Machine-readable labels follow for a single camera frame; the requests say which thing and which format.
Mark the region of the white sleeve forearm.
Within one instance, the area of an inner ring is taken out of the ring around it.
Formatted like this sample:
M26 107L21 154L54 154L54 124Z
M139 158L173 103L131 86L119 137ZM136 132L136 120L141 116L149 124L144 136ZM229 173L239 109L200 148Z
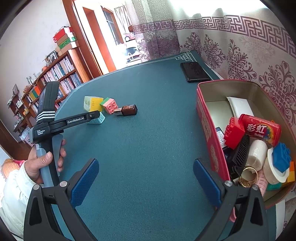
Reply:
M23 240L25 214L33 186L26 161L11 171L1 166L1 219L17 240Z

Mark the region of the person's left hand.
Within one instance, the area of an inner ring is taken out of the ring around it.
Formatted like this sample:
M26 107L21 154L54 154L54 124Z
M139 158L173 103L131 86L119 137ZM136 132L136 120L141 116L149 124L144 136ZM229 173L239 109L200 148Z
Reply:
M64 164L64 158L66 157L66 150L63 147L66 144L66 140L62 140L62 146L60 148L60 154L58 159L58 172L63 171L63 164ZM48 166L53 162L53 154L51 152L46 153L42 157L37 157L37 151L36 146L33 146L27 161L25 162L25 170L27 172L27 175L37 184L42 184L43 179L40 174L40 169Z

